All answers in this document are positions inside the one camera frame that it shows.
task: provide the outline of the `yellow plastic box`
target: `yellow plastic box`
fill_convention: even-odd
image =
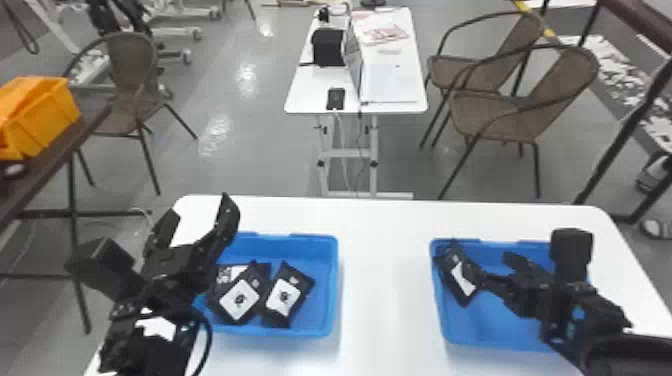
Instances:
[[[0,87],[0,160],[38,155],[79,116],[67,79],[15,78]]]

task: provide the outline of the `wicker chair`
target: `wicker chair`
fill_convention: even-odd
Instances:
[[[115,85],[115,96],[112,100],[110,115],[94,135],[140,141],[154,190],[157,195],[160,195],[161,188],[143,133],[145,131],[151,134],[152,131],[147,128],[145,121],[165,107],[194,140],[197,136],[180,115],[163,100],[158,83],[158,53],[154,42],[145,34],[110,33],[91,42],[70,62],[63,76],[69,76],[80,58],[103,43],[110,57],[110,78]],[[81,150],[77,151],[77,156],[89,184],[93,185],[91,172]]]
[[[506,59],[518,53],[529,54],[538,50],[556,50],[560,56],[544,77],[525,97],[509,97],[498,92],[468,89],[478,67]],[[541,197],[539,173],[539,137],[555,119],[595,79],[599,64],[595,56],[580,47],[542,44],[493,56],[472,65],[460,78],[464,81],[453,90],[450,108],[453,125],[467,141],[467,149],[443,186],[441,200],[460,172],[474,147],[481,139],[530,144],[534,151],[534,183],[536,197]]]
[[[436,55],[430,56],[427,61],[429,73],[425,78],[425,87],[427,87],[427,84],[431,80],[432,84],[434,84],[434,86],[436,86],[441,91],[443,99],[441,100],[441,104],[436,110],[432,121],[429,123],[422,140],[420,141],[421,148],[427,141],[427,138],[432,132],[432,129],[434,129],[436,121],[446,106],[446,102],[448,101],[451,90],[460,84],[456,80],[456,78],[460,76],[460,72],[464,71],[472,64],[479,62],[478,59],[442,55],[441,53],[448,36],[450,36],[454,31],[462,29],[466,26],[496,18],[499,19],[507,17],[517,17],[518,21],[513,26],[513,29],[511,29],[511,32],[504,40],[504,43],[502,43],[500,46],[496,53],[497,55],[501,55],[519,48],[531,47],[544,33],[544,21],[535,12],[516,11],[486,14],[481,17],[465,21],[448,29],[448,31],[446,31],[446,33],[443,35],[443,38],[441,38],[441,43],[439,44]],[[511,73],[513,73],[513,71],[516,69],[516,66],[518,66],[518,64],[523,61],[524,58],[524,53],[518,53],[515,55],[509,55],[505,59],[497,60],[496,62],[493,62],[493,64],[479,65],[478,71],[474,74],[473,80],[469,82],[469,88],[487,91],[495,91],[499,89],[499,87],[502,86],[504,82],[506,82],[509,76],[511,76]],[[446,115],[443,124],[447,123],[449,116],[450,112],[448,112],[448,115]],[[436,145],[437,140],[438,137],[434,139],[432,147]]]

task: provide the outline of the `white table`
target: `white table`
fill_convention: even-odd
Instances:
[[[415,39],[415,29],[411,11],[408,8],[379,8],[377,16],[383,16],[392,23],[396,23],[409,34],[406,39],[388,42],[377,46],[361,47],[362,59],[365,65],[376,64],[380,62],[396,63],[405,70],[404,75],[413,77],[413,92],[415,102],[407,103],[370,103],[360,106],[355,87],[353,85],[350,72],[347,67],[324,67],[316,65],[297,66],[292,80],[292,85],[287,93],[285,101],[285,112],[291,115],[313,116],[316,121],[316,129],[319,137],[319,163],[318,172],[320,175],[320,186],[322,195],[330,197],[378,197],[378,198],[403,198],[411,199],[411,193],[380,193],[378,192],[377,168],[378,159],[378,115],[401,115],[401,114],[421,114],[427,111],[427,95],[425,93],[422,70],[420,68],[420,58]],[[353,14],[371,12],[355,11]],[[329,27],[345,29],[348,24],[347,16],[332,16]],[[304,42],[303,50],[299,58],[299,64],[313,61],[313,46],[311,36],[313,31],[321,25],[317,18],[314,18],[310,24],[308,35]],[[395,51],[398,53],[380,53],[379,51]],[[328,111],[327,92],[330,88],[344,88],[345,100],[343,110]],[[354,117],[359,114],[365,117],[370,139],[368,149],[359,150],[334,149],[333,148],[333,129],[332,118],[337,112],[339,116]],[[338,192],[329,190],[329,166],[331,158],[365,158],[370,160],[369,191],[368,192]]]
[[[635,333],[672,337],[672,316],[611,219],[588,206],[233,197],[241,231],[338,239],[340,313],[322,340],[215,334],[203,375],[579,375],[560,355],[480,349],[441,336],[430,272],[434,238],[545,240],[559,227],[595,236],[591,281],[623,307]],[[211,228],[218,196],[186,196],[173,245]],[[201,333],[190,370],[201,356]],[[86,376],[97,375],[97,355]]]

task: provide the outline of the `wheel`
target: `wheel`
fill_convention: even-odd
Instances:
[[[191,64],[191,50],[188,48],[185,48],[182,51],[182,63],[184,63],[184,65]]]
[[[191,36],[194,38],[195,41],[199,41],[203,39],[203,31],[201,29],[194,29],[191,32]]]
[[[209,13],[210,19],[213,21],[220,20],[222,19],[222,11],[219,10],[217,7],[212,7],[210,8],[210,13]]]

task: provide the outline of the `blue plastic bin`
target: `blue plastic bin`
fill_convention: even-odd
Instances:
[[[289,329],[263,326],[259,315],[245,325],[227,324],[205,306],[205,298],[201,294],[194,301],[194,307],[205,314],[212,323],[214,331],[247,336],[304,338],[326,337],[331,333],[339,295],[336,238],[322,235],[275,236],[239,232],[217,263],[247,264],[251,260],[271,263],[271,278],[280,268],[280,263],[285,261],[313,278],[315,285],[292,318]]]
[[[555,270],[548,255],[547,242],[494,243],[474,239],[457,241],[467,256],[491,273],[506,275],[513,272],[502,263],[502,254],[507,251],[525,256],[549,272]],[[451,239],[436,239],[430,245],[434,296],[443,337],[455,344],[520,351],[552,351],[539,340],[539,321],[516,316],[504,305],[501,298],[492,293],[480,291],[467,307],[459,305],[450,289],[441,281],[439,268],[433,261],[434,256],[446,249],[450,242]]]

